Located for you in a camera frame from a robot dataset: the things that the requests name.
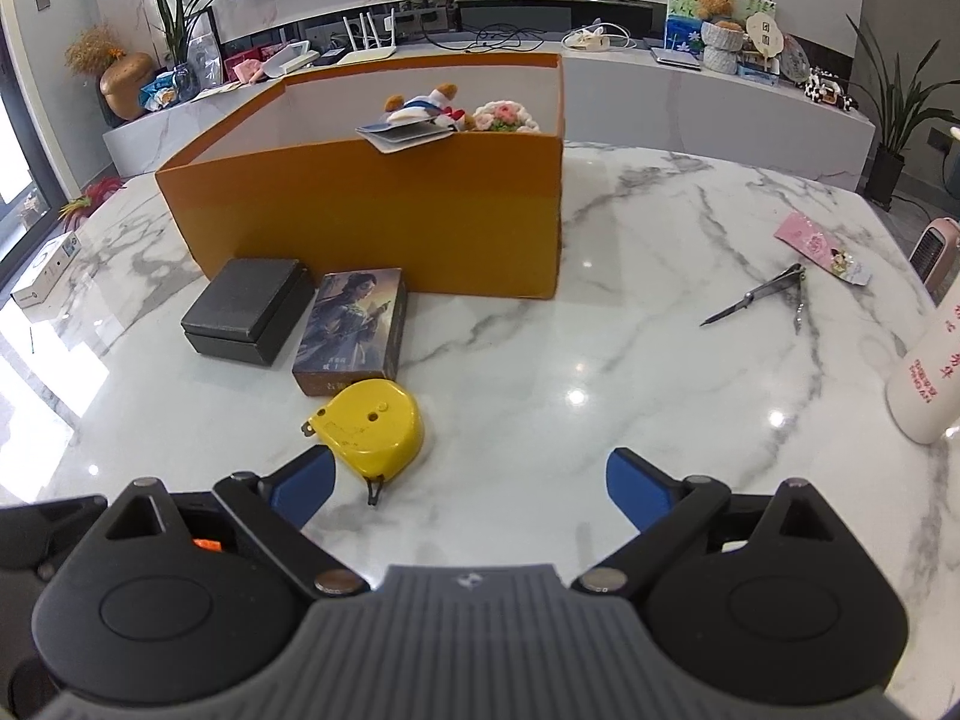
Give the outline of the steel scissors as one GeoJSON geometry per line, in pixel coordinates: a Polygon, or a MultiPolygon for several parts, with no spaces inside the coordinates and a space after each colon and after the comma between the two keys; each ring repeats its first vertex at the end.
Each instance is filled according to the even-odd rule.
{"type": "Polygon", "coordinates": [[[742,298],[734,302],[734,304],[728,305],[719,312],[716,312],[716,314],[706,317],[706,319],[701,322],[701,327],[708,327],[708,325],[713,325],[713,323],[727,319],[727,317],[731,317],[741,310],[747,310],[750,305],[754,305],[755,302],[760,299],[776,296],[776,294],[788,293],[788,291],[793,291],[794,293],[793,327],[794,333],[799,335],[800,330],[802,330],[802,325],[804,325],[805,309],[807,309],[807,302],[805,302],[805,266],[800,265],[800,263],[794,263],[794,265],[788,266],[786,270],[782,270],[781,273],[778,273],[776,277],[771,278],[771,280],[757,284],[754,289],[747,291],[747,293],[743,294],[742,298]]]}

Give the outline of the red feather toy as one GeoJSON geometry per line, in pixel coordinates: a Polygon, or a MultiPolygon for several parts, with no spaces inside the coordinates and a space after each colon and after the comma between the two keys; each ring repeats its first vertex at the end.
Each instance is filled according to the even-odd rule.
{"type": "Polygon", "coordinates": [[[86,218],[93,215],[94,211],[101,208],[124,185],[124,179],[117,176],[101,177],[89,184],[80,197],[70,200],[60,208],[59,221],[64,231],[75,231],[86,218]]]}

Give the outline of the pink card with keychain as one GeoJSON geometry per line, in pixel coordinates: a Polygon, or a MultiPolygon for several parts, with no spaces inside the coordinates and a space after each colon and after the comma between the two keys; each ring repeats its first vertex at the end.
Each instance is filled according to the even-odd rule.
{"type": "Polygon", "coordinates": [[[799,211],[793,211],[776,228],[775,238],[839,281],[859,288],[866,288],[871,282],[872,273],[843,242],[799,211]]]}

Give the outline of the white wifi router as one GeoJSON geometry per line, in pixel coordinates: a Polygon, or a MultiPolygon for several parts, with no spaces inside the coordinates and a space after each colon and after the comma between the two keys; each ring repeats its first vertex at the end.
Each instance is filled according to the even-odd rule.
{"type": "Polygon", "coordinates": [[[342,18],[348,37],[348,50],[337,60],[338,65],[367,64],[390,59],[397,50],[395,11],[382,18],[381,28],[370,11],[360,13],[355,21],[342,18]]]}

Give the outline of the crochet flower bouquet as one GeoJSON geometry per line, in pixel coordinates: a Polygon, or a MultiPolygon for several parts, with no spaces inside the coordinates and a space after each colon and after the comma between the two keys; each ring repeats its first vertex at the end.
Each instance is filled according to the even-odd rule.
{"type": "Polygon", "coordinates": [[[490,101],[473,111],[472,121],[478,132],[526,132],[540,130],[529,111],[516,101],[490,101]]]}

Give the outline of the bronze vase with dried flowers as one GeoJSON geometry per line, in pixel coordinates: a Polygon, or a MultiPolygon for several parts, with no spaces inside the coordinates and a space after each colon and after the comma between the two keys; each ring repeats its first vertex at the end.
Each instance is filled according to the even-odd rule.
{"type": "Polygon", "coordinates": [[[94,25],[65,49],[65,65],[73,75],[89,76],[99,94],[121,121],[145,114],[140,89],[156,75],[156,62],[146,52],[128,52],[106,25],[94,25]]]}

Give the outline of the green blue painted picture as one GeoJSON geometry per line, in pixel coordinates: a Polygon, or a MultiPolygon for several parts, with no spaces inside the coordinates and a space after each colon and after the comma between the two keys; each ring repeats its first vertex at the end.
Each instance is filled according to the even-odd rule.
{"type": "MultiPolygon", "coordinates": [[[[775,18],[777,9],[773,0],[734,0],[734,20],[739,21],[745,31],[742,50],[750,43],[750,37],[747,36],[748,18],[759,11],[768,11],[775,18]]],[[[686,50],[701,60],[703,43],[700,25],[701,21],[697,18],[697,0],[667,0],[662,45],[666,49],[686,50]]]]}

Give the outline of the white marble TV console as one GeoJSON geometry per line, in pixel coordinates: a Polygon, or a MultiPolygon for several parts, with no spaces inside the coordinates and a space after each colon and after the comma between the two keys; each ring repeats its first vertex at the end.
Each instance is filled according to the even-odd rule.
{"type": "Polygon", "coordinates": [[[466,54],[404,47],[381,64],[334,65],[236,86],[146,114],[104,137],[124,177],[160,169],[172,154],[241,106],[281,91],[270,140],[354,137],[393,94],[415,96],[453,82],[455,102],[475,110],[509,99],[540,130],[568,142],[640,146],[763,167],[853,190],[874,127],[859,112],[815,104],[787,86],[666,67],[646,50],[607,52],[546,43],[534,52],[466,54]]]}

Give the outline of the pink space heater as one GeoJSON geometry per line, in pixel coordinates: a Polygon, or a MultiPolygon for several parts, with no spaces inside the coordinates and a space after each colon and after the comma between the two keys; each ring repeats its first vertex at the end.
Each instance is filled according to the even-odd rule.
{"type": "Polygon", "coordinates": [[[952,218],[935,218],[924,227],[908,260],[935,302],[949,289],[949,277],[958,262],[958,226],[952,218]]]}

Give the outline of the black hinged case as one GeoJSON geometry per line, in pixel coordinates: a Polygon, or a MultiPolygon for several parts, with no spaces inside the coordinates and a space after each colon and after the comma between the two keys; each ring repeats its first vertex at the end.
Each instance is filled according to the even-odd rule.
{"type": "Polygon", "coordinates": [[[314,297],[299,260],[230,260],[181,319],[199,355],[272,366],[314,297]]]}

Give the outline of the white bottle red text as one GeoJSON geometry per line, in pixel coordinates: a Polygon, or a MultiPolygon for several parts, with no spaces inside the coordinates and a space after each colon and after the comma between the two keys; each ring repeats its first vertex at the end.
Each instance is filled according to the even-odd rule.
{"type": "Polygon", "coordinates": [[[921,340],[896,365],[885,385],[890,416],[916,444],[934,444],[958,421],[958,340],[958,280],[953,280],[921,340]]]}

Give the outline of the orange cardboard storage box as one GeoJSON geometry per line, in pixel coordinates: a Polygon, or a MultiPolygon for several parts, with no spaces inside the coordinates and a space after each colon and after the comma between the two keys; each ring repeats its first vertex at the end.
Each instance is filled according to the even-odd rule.
{"type": "Polygon", "coordinates": [[[457,132],[394,154],[358,133],[274,143],[281,99],[241,106],[156,171],[207,277],[241,257],[298,259],[316,277],[400,268],[420,293],[553,298],[562,135],[457,132]]]}

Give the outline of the round paper hand fan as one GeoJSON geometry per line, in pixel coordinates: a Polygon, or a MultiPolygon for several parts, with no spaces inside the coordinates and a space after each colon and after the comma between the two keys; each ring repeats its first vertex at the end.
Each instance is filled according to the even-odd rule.
{"type": "Polygon", "coordinates": [[[748,32],[754,41],[755,49],[763,57],[763,66],[768,67],[784,50],[784,36],[768,11],[759,11],[750,16],[748,32]]]}

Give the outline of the blue white card box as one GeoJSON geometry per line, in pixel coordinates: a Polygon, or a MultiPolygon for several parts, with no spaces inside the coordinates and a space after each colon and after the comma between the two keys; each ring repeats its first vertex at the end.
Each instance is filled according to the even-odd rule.
{"type": "Polygon", "coordinates": [[[358,127],[356,133],[373,145],[379,153],[394,154],[404,149],[416,148],[452,137],[455,128],[450,125],[439,125],[433,121],[408,124],[377,122],[377,124],[358,127]]]}

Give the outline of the brown white plush guinea pig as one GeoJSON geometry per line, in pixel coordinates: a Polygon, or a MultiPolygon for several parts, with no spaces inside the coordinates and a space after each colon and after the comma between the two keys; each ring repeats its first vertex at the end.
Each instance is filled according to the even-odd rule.
{"type": "Polygon", "coordinates": [[[477,128],[475,119],[455,105],[457,93],[459,86],[441,83],[430,93],[411,98],[394,94],[384,103],[384,122],[391,125],[433,124],[454,132],[472,132],[477,128]]]}

